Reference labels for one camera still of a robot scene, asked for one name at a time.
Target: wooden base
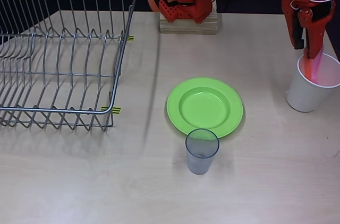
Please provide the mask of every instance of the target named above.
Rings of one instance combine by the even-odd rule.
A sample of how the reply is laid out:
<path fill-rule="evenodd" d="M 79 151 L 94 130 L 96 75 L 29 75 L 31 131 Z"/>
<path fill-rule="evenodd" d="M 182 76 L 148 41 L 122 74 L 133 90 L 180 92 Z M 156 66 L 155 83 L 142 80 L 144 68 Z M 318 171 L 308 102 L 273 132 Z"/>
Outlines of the wooden base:
<path fill-rule="evenodd" d="M 159 13 L 159 28 L 161 33 L 172 34 L 194 34 L 194 35 L 216 35 L 222 21 L 221 14 L 216 11 L 216 1 L 212 5 L 212 12 L 201 23 L 194 20 L 175 20 L 169 23 L 165 17 Z"/>

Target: plate rim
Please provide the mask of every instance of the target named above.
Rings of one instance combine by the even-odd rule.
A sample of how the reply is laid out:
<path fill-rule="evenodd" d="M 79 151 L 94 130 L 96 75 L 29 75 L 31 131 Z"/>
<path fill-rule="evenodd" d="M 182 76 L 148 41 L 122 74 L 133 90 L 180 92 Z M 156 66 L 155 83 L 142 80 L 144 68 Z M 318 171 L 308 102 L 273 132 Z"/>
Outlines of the plate rim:
<path fill-rule="evenodd" d="M 240 95 L 234 90 L 234 88 L 232 88 L 230 85 L 228 85 L 228 84 L 225 83 L 224 81 L 219 80 L 219 79 L 216 79 L 216 78 L 211 78 L 211 77 L 193 77 L 193 78 L 186 79 L 186 80 L 180 82 L 179 84 L 177 84 L 177 85 L 172 89 L 172 91 L 169 93 L 169 95 L 168 95 L 168 97 L 167 97 L 167 100 L 166 100 L 166 111 L 167 111 L 167 115 L 168 115 L 169 120 L 171 121 L 171 123 L 172 123 L 179 131 L 181 131 L 183 134 L 187 135 L 187 132 L 185 132 L 182 128 L 180 128 L 180 127 L 174 122 L 174 120 L 172 119 L 172 116 L 169 114 L 169 100 L 170 100 L 170 97 L 171 97 L 171 95 L 173 94 L 173 92 L 175 92 L 179 86 L 181 86 L 181 85 L 184 84 L 184 83 L 187 83 L 187 81 L 197 80 L 197 79 L 200 79 L 200 80 L 202 80 L 202 79 L 203 79 L 203 80 L 204 80 L 204 79 L 208 79 L 208 80 L 217 81 L 217 82 L 222 83 L 222 84 L 224 84 L 225 86 L 229 87 L 229 88 L 235 93 L 235 96 L 237 97 L 237 99 L 238 99 L 238 101 L 239 101 L 239 103 L 240 103 L 240 107 L 241 107 L 241 110 L 240 110 L 240 111 L 241 111 L 241 112 L 240 112 L 241 114 L 240 114 L 239 120 L 237 121 L 237 123 L 235 124 L 235 126 L 233 126 L 232 129 L 230 129 L 228 132 L 223 132 L 223 133 L 217 134 L 216 132 L 214 132 L 214 131 L 212 130 L 212 131 L 217 135 L 218 138 L 222 138 L 222 137 L 225 137 L 225 136 L 231 134 L 232 132 L 235 131 L 235 129 L 239 126 L 239 124 L 241 123 L 241 121 L 242 121 L 242 119 L 243 119 L 243 116 L 244 116 L 243 102 L 242 102 L 242 99 L 241 99 Z"/>

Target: wooden table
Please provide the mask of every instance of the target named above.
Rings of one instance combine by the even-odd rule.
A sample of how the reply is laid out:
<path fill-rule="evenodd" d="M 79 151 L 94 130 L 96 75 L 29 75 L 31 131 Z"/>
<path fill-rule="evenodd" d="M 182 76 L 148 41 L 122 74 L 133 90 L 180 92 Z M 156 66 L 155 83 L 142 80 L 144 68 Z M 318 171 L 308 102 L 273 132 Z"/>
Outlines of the wooden table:
<path fill-rule="evenodd" d="M 301 51 L 284 17 L 224 14 L 217 36 L 160 35 L 157 18 L 134 14 L 108 133 L 1 128 L 0 223 L 338 223 L 340 92 L 312 113 L 287 104 Z M 203 176 L 165 115 L 195 76 L 225 81 L 245 107 Z"/>

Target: metal wire dish rack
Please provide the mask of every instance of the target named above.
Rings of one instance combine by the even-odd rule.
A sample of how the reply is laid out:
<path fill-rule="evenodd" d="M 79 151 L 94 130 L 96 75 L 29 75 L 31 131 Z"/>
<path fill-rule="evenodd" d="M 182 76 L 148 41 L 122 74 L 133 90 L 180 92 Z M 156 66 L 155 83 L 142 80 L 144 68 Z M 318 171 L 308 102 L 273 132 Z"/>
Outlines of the metal wire dish rack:
<path fill-rule="evenodd" d="M 106 131 L 136 0 L 0 0 L 0 124 Z"/>

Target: cup rim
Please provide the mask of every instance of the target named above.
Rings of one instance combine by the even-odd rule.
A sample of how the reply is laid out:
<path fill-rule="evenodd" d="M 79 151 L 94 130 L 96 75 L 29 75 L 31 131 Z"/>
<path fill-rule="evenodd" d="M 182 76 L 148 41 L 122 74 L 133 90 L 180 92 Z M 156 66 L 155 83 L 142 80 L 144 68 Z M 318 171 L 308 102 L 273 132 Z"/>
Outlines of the cup rim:
<path fill-rule="evenodd" d="M 210 155 L 210 156 L 208 156 L 208 157 L 200 157 L 200 156 L 196 156 L 195 154 L 193 154 L 193 153 L 189 150 L 188 145 L 186 144 L 186 142 L 188 141 L 189 135 L 190 135 L 192 132 L 197 131 L 197 130 L 205 130 L 205 131 L 208 131 L 208 132 L 210 132 L 211 134 L 213 134 L 213 135 L 215 136 L 215 138 L 216 138 L 216 140 L 217 140 L 217 149 L 216 149 L 216 151 L 215 151 L 212 155 Z M 190 155 L 192 155 L 192 156 L 194 156 L 194 157 L 196 157 L 196 158 L 198 158 L 198 159 L 210 159 L 211 157 L 215 156 L 216 153 L 217 153 L 218 150 L 219 150 L 219 139 L 218 139 L 217 135 L 216 135 L 213 131 L 211 131 L 211 130 L 208 130 L 208 129 L 206 129 L 206 128 L 196 128 L 195 130 L 191 131 L 191 132 L 186 136 L 186 138 L 185 138 L 185 147 L 186 147 L 186 150 L 188 151 L 188 153 L 190 153 Z"/>
<path fill-rule="evenodd" d="M 333 56 L 330 56 L 330 55 L 328 55 L 328 54 L 326 54 L 326 53 L 323 53 L 323 55 L 332 58 L 332 59 L 333 59 L 336 63 L 338 63 L 338 65 L 340 66 L 340 62 L 339 62 L 336 58 L 334 58 Z M 320 85 L 320 84 L 316 84 L 316 83 L 314 83 L 314 82 L 308 80 L 308 79 L 302 74 L 302 72 L 301 72 L 301 70 L 300 70 L 300 60 L 302 59 L 302 57 L 303 57 L 303 55 L 302 55 L 302 56 L 299 58 L 299 60 L 297 61 L 297 70 L 298 70 L 299 74 L 301 75 L 301 77 L 302 77 L 303 79 L 305 79 L 308 83 L 310 83 L 310 84 L 312 84 L 312 85 L 314 85 L 314 86 L 316 86 L 316 87 L 323 88 L 323 89 L 334 89 L 334 88 L 340 86 L 340 83 L 337 84 L 337 85 L 335 85 L 335 86 L 322 86 L 322 85 Z"/>

